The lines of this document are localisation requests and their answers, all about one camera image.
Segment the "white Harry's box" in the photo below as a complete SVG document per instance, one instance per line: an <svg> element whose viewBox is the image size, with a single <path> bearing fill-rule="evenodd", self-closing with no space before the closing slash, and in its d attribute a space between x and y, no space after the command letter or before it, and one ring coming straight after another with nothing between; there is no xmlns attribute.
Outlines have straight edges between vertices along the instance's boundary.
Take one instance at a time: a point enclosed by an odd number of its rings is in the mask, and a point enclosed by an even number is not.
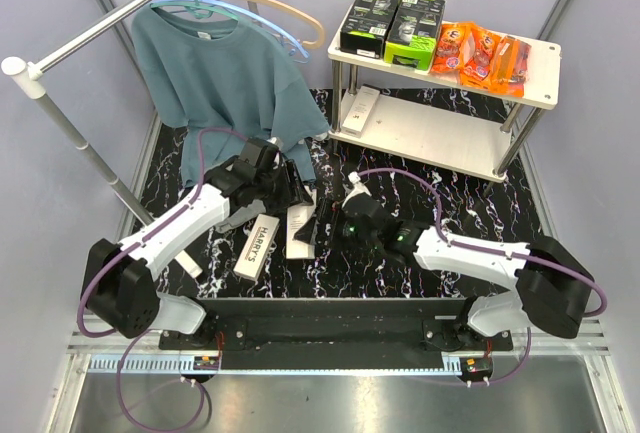
<svg viewBox="0 0 640 433"><path fill-rule="evenodd" d="M240 278L256 282L266 262L279 228L277 217L259 214L238 257L233 272Z"/></svg>
<svg viewBox="0 0 640 433"><path fill-rule="evenodd" d="M287 260L310 260L315 256L315 249L313 246L294 238L299 229L311 218L312 213L312 206L296 205L287 210Z"/></svg>

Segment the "long white cosmetic box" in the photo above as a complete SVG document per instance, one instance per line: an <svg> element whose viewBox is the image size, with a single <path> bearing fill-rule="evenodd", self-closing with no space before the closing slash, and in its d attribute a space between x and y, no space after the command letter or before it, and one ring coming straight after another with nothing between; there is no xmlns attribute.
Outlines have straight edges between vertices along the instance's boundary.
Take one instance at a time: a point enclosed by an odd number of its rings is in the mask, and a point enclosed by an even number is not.
<svg viewBox="0 0 640 433"><path fill-rule="evenodd" d="M346 114L341 130L350 136L360 138L371 116L381 91L378 88L363 85L355 94L347 93Z"/></svg>

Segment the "black green razor box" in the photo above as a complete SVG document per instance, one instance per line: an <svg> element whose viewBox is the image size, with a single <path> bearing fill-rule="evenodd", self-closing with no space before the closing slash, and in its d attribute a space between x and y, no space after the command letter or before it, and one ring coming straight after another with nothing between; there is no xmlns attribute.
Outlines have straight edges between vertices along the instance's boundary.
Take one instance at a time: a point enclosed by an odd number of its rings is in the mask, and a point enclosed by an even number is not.
<svg viewBox="0 0 640 433"><path fill-rule="evenodd" d="M445 6L445 0L401 0L385 43L384 62L428 71Z"/></svg>

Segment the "orange snack packet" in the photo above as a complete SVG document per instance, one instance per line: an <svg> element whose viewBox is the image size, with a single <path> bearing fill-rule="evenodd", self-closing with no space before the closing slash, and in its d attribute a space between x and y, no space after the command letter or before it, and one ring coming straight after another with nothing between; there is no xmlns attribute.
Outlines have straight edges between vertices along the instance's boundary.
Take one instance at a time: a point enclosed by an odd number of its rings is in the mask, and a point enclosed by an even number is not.
<svg viewBox="0 0 640 433"><path fill-rule="evenodd" d="M490 71L490 91L498 95L521 98L528 79L531 45L512 36L499 42Z"/></svg>
<svg viewBox="0 0 640 433"><path fill-rule="evenodd" d="M461 70L470 52L471 22L446 23L437 43L432 73L445 74Z"/></svg>
<svg viewBox="0 0 640 433"><path fill-rule="evenodd" d="M490 73L494 55L502 37L480 26L471 27L472 53L460 73L463 86L488 90L491 85Z"/></svg>

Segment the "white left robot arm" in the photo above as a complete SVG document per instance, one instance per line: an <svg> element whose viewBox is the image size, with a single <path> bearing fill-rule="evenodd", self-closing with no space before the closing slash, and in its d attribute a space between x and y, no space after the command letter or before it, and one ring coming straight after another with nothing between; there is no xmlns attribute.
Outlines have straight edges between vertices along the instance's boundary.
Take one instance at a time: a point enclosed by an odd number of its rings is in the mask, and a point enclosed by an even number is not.
<svg viewBox="0 0 640 433"><path fill-rule="evenodd" d="M165 267L210 229L226 232L253 222L259 244L249 263L260 263L271 244L264 225L292 206L311 205L295 162L283 155L277 137L252 137L240 154L203 170L196 186L151 224L112 243L106 239L90 249L77 311L77 326L97 337L84 323L90 311L108 324L106 335L135 339L149 330L178 332L196 349L215 339L216 325L196 300L160 293L155 282Z"/></svg>

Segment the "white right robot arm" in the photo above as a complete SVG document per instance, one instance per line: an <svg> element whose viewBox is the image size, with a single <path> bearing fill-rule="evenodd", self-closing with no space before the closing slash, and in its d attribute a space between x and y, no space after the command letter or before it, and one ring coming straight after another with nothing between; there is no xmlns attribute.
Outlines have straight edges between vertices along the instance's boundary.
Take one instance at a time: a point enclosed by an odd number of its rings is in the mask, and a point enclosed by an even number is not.
<svg viewBox="0 0 640 433"><path fill-rule="evenodd" d="M451 271L501 286L501 294L468 299L458 314L454 337L466 349L527 327L574 339L586 315L593 278L550 237L500 244L440 235L433 226L393 217L368 194L344 202L321 200L294 237L316 247L367 249L403 266Z"/></svg>

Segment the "black razor box on shelf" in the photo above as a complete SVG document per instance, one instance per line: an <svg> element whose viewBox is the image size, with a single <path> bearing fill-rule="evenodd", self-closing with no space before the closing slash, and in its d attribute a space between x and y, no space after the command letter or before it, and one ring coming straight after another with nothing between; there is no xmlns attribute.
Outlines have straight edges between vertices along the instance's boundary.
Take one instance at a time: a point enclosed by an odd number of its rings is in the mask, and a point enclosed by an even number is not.
<svg viewBox="0 0 640 433"><path fill-rule="evenodd" d="M354 0L339 30L343 52L381 59L401 0Z"/></svg>

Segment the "white two-tier shelf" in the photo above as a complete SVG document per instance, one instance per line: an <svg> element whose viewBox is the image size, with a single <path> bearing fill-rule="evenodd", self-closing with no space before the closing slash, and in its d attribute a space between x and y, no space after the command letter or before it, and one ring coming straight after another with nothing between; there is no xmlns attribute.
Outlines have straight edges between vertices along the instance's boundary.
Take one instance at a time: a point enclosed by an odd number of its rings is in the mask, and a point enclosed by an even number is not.
<svg viewBox="0 0 640 433"><path fill-rule="evenodd" d="M528 39L529 77L521 98L497 95L427 72L347 53L334 36L331 136L336 141L380 151L456 173L501 183L545 112L559 99L562 48ZM424 82L422 89L382 90L358 133L345 118L355 104L361 70Z"/></svg>

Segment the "black marble pattern mat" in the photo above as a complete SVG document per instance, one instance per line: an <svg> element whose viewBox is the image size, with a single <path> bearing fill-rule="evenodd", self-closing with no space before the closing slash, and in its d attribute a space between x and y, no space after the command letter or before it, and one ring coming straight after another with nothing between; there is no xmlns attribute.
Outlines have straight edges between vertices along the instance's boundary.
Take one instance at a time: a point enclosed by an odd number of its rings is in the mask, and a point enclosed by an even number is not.
<svg viewBox="0 0 640 433"><path fill-rule="evenodd" d="M320 207L314 217L311 258L286 255L279 230L257 280L234 267L250 233L208 230L188 246L201 268L197 277L171 263L160 274L160 292L214 298L466 298L501 292L495 281L458 267L418 264L424 232L482 239L491 251L514 242L534 244L542 224L520 162L505 181L431 167L344 142L309 141Z"/></svg>

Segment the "grey folded cloth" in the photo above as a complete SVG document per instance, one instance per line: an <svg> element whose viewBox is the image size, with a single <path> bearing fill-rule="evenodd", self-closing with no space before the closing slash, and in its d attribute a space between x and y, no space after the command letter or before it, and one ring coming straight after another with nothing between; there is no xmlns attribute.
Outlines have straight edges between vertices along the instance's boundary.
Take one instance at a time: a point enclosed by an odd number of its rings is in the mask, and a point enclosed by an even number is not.
<svg viewBox="0 0 640 433"><path fill-rule="evenodd" d="M263 214L264 212L265 209L262 206L258 206L256 208L243 207L233 213L224 221L216 224L213 229L217 233L226 233L228 231L241 227L245 223L256 218L259 214Z"/></svg>

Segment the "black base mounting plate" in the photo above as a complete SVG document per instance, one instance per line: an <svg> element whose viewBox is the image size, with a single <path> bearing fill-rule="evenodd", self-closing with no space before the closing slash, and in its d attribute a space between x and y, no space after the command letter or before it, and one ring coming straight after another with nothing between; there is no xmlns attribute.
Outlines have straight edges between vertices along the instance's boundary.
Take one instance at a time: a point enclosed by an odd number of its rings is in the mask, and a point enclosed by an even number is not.
<svg viewBox="0 0 640 433"><path fill-rule="evenodd" d="M199 333L164 333L162 350L222 350L235 374L443 371L445 353L511 352L511 335L483 340L457 325L462 299L257 299L203 301Z"/></svg>

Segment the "teal t-shirt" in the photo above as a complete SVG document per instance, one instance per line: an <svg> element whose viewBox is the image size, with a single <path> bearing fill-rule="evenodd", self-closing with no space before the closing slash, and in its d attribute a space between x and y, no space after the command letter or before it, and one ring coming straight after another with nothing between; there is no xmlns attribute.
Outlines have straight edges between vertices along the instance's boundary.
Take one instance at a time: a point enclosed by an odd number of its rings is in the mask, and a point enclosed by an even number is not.
<svg viewBox="0 0 640 433"><path fill-rule="evenodd" d="M194 186L243 149L278 137L305 181L315 178L307 139L330 130L300 69L275 37L248 20L198 22L146 6L132 21L139 67L164 125L183 128L181 178Z"/></svg>

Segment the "metal clothes rack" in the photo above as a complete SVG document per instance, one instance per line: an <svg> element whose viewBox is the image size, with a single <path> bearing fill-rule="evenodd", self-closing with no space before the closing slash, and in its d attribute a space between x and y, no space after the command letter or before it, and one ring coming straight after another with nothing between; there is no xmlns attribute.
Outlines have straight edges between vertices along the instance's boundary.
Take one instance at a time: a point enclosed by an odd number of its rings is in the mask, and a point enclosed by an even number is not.
<svg viewBox="0 0 640 433"><path fill-rule="evenodd" d="M1 0L1 54L36 62L103 14L97 0ZM43 86L128 187L154 122L131 56L108 31L47 71ZM1 79L1 272L82 272L89 246L133 225L90 162L8 76Z"/></svg>

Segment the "aluminium rail frame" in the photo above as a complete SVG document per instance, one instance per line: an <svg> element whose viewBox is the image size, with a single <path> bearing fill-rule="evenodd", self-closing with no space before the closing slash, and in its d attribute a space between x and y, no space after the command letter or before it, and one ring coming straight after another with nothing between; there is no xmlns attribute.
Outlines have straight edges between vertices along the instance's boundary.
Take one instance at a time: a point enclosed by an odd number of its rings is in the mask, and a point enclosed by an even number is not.
<svg viewBox="0 0 640 433"><path fill-rule="evenodd" d="M601 322L595 318L587 318L582 322L574 339L563 339L544 333L531 327L530 354L537 356L577 355L607 356L609 345L604 336Z"/></svg>

